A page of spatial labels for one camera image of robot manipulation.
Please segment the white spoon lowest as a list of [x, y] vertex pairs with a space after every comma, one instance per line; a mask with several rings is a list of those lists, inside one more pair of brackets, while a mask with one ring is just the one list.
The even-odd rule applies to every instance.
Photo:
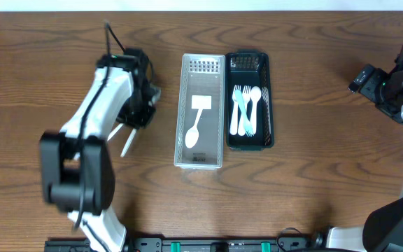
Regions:
[[185, 145], [187, 148], [193, 148], [198, 141], [199, 130], [197, 126], [199, 123], [199, 119], [201, 118], [202, 111], [203, 111], [202, 109], [198, 110], [194, 125], [186, 132]]

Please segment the white plastic fork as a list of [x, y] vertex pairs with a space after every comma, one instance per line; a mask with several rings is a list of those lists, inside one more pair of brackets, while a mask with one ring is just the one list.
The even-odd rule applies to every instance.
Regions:
[[243, 105], [244, 105], [244, 112], [241, 112], [241, 117], [239, 119], [239, 126], [238, 126], [238, 134], [240, 136], [246, 135], [247, 137], [251, 137], [251, 131], [248, 130], [243, 118], [248, 118], [247, 109], [248, 109], [248, 102], [250, 101], [250, 86], [245, 85], [242, 90], [242, 97], [243, 97]]
[[231, 117], [231, 121], [230, 121], [230, 126], [229, 126], [229, 133], [231, 135], [236, 135], [238, 132], [238, 102], [236, 99], [236, 90], [240, 90], [240, 86], [239, 85], [235, 85], [234, 86], [234, 90], [232, 93], [232, 101], [233, 101], [233, 110], [232, 110], [232, 117]]

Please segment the mint green plastic fork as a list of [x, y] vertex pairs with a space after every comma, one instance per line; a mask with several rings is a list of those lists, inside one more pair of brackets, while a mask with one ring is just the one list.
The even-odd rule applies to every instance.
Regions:
[[242, 89], [236, 89], [234, 95], [236, 97], [236, 102], [238, 104], [239, 110], [241, 112], [241, 117], [239, 118], [238, 133], [243, 136], [252, 137], [253, 127], [250, 120], [248, 119], [247, 109], [248, 102], [250, 101], [250, 86], [244, 86]]

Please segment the white thick plastic spoon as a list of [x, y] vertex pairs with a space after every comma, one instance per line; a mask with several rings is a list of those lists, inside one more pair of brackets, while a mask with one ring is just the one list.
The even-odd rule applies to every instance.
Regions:
[[250, 91], [250, 99], [252, 101], [252, 110], [251, 110], [251, 125], [253, 129], [253, 134], [256, 134], [257, 131], [257, 103], [259, 102], [262, 96], [262, 91], [258, 86], [255, 86]]

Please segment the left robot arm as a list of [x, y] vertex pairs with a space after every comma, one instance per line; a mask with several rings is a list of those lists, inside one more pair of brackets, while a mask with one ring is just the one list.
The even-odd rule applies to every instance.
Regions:
[[131, 251], [127, 228], [112, 201], [115, 174], [108, 150], [115, 123], [147, 127], [160, 89], [146, 56], [103, 55], [82, 104], [58, 133], [39, 141], [43, 198], [67, 213], [92, 251]]

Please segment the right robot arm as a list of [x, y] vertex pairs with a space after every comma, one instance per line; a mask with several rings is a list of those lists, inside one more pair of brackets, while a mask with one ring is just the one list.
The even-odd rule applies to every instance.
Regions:
[[[403, 62], [390, 72], [370, 64], [349, 85], [403, 125]], [[335, 251], [403, 251], [403, 186], [400, 198], [373, 211], [361, 227], [334, 227], [321, 246]]]

